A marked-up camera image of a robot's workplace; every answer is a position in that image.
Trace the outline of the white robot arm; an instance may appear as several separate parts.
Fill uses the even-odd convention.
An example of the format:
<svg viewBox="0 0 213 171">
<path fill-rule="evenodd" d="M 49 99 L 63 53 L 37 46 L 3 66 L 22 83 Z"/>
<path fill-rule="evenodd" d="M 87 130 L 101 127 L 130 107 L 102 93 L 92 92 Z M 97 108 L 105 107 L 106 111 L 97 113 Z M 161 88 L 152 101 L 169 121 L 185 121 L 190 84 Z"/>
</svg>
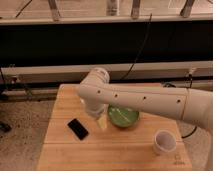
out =
<svg viewBox="0 0 213 171">
<path fill-rule="evenodd" d="M 181 120 L 209 132 L 211 146 L 205 171 L 213 171 L 213 92 L 171 87 L 126 86 L 109 83 L 104 68 L 93 68 L 77 86 L 85 111 L 99 118 L 104 105 L 125 107 L 173 120 Z"/>
</svg>

